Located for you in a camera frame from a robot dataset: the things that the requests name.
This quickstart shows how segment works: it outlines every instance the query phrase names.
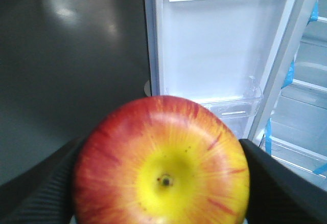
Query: apple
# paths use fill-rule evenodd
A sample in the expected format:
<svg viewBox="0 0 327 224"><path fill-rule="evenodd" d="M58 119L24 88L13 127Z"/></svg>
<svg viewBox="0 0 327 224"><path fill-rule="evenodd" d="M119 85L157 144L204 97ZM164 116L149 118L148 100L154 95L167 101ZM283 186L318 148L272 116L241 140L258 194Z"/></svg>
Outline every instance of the apple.
<svg viewBox="0 0 327 224"><path fill-rule="evenodd" d="M79 224L237 224L248 198L237 138L209 110L173 96L109 114L74 168Z"/></svg>

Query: black textured surface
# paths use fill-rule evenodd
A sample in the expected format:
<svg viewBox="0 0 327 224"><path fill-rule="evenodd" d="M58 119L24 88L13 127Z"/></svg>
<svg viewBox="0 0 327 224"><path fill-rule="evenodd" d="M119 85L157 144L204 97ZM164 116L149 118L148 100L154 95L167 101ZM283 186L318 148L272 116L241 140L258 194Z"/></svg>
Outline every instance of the black textured surface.
<svg viewBox="0 0 327 224"><path fill-rule="evenodd" d="M240 140L250 170L249 224L326 224L327 192Z"/></svg>
<svg viewBox="0 0 327 224"><path fill-rule="evenodd" d="M73 215L72 171L82 140L0 187L0 223L69 223Z"/></svg>

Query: blue plastic film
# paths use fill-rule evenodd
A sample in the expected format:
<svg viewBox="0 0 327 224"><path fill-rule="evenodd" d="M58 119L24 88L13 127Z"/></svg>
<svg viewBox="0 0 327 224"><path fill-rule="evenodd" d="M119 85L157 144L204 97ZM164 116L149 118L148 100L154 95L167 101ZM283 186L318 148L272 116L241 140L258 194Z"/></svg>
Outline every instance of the blue plastic film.
<svg viewBox="0 0 327 224"><path fill-rule="evenodd" d="M311 13L311 16L310 16L310 19L309 19L309 22L314 22L314 21L317 21L318 20L318 16L319 16L319 10L318 10L318 1L315 3L315 6L313 8L313 11Z"/></svg>
<svg viewBox="0 0 327 224"><path fill-rule="evenodd" d="M293 78L294 78L294 60L291 63L290 69L288 70L282 88L290 85L293 82Z"/></svg>
<svg viewBox="0 0 327 224"><path fill-rule="evenodd" d="M266 153L271 155L271 118L269 118L265 129Z"/></svg>
<svg viewBox="0 0 327 224"><path fill-rule="evenodd" d="M313 172L315 174L322 174L325 171L327 171L327 164L324 164L324 165L320 166L319 168L315 169Z"/></svg>

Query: refrigerator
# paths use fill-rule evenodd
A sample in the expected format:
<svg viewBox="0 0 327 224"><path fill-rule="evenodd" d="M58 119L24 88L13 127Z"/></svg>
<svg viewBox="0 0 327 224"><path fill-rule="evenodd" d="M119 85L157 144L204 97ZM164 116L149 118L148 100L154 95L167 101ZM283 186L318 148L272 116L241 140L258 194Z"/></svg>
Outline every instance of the refrigerator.
<svg viewBox="0 0 327 224"><path fill-rule="evenodd" d="M327 0L145 0L151 95L193 100L327 191Z"/></svg>

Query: yellow apple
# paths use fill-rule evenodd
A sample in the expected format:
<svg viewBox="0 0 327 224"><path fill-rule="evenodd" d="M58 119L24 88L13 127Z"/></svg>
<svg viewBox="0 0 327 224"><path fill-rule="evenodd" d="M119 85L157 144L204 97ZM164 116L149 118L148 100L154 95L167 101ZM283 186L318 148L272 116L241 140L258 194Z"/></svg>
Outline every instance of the yellow apple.
<svg viewBox="0 0 327 224"><path fill-rule="evenodd" d="M74 170L79 224L237 224L248 198L237 138L209 110L173 96L109 114Z"/></svg>

